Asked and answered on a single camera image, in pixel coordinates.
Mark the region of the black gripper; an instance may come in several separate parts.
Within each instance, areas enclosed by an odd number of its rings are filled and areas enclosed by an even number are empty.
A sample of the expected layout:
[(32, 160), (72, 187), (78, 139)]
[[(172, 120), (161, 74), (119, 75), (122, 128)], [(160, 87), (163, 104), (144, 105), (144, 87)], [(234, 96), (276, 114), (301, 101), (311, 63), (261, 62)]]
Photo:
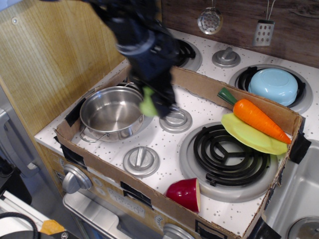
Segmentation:
[(133, 74), (152, 89), (151, 100), (160, 118), (176, 103), (170, 69), (176, 63), (178, 42), (171, 34), (149, 32), (146, 40), (131, 45), (117, 45), (131, 64)]

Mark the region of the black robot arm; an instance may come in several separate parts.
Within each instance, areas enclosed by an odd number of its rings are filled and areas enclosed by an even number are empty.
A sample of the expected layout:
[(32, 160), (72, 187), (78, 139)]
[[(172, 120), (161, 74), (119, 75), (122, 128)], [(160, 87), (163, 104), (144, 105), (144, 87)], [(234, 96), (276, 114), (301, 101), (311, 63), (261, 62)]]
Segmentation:
[(87, 3), (113, 32), (118, 52), (130, 63), (130, 81), (143, 95), (150, 89), (155, 114), (166, 117), (176, 104), (170, 71), (177, 63), (179, 44), (156, 19), (156, 1), (89, 0)]

